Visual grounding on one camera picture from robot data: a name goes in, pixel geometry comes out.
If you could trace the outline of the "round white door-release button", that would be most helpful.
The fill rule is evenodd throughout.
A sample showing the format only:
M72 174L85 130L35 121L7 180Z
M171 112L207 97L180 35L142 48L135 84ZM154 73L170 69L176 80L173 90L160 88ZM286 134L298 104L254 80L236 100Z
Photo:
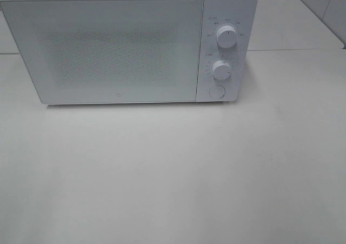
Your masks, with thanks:
M215 85L209 89L209 96L211 98L220 99L225 95L225 88L221 85Z

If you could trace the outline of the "white timer knob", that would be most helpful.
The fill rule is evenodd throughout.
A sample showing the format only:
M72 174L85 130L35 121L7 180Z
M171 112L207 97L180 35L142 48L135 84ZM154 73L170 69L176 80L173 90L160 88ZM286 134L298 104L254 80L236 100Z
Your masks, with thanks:
M212 74L216 80L226 80L231 76L232 65L228 61L216 61L212 67Z

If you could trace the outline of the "white microwave door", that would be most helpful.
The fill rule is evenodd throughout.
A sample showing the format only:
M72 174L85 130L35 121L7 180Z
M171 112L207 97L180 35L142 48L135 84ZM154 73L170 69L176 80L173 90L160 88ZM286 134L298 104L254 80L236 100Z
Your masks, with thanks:
M44 104L194 101L202 6L202 0L1 4Z

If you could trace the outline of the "upper white power knob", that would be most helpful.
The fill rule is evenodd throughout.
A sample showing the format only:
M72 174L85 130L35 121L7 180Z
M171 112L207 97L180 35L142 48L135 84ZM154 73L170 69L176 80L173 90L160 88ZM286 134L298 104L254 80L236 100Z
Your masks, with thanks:
M216 31L216 40L219 47L228 49L237 43L238 31L232 25L224 25Z

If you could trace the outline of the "white microwave oven body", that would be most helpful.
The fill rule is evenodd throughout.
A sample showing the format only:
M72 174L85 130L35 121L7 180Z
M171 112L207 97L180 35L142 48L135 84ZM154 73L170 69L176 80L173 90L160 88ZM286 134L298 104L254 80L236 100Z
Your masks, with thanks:
M10 1L86 1L86 0L1 0L1 4L2 2L10 2ZM196 98L194 101L184 101L184 102L235 101L238 96L239 87L240 87L241 79L243 75L245 56L247 53L252 25L254 22L254 17L255 17L255 12L257 7L257 0L202 0L202 1L203 1L203 6L202 6L201 31L200 31L200 39L199 39L199 63L198 63L198 73L197 73ZM233 47L228 49L219 47L216 40L216 31L224 25L232 25L238 31L237 43ZM232 65L231 76L226 80L216 80L213 77L211 67L216 61L219 61L219 60L228 61ZM216 99L216 98L211 98L209 96L209 89L215 85L221 85L225 88L225 95L223 98ZM137 103L161 103L161 102L137 102Z

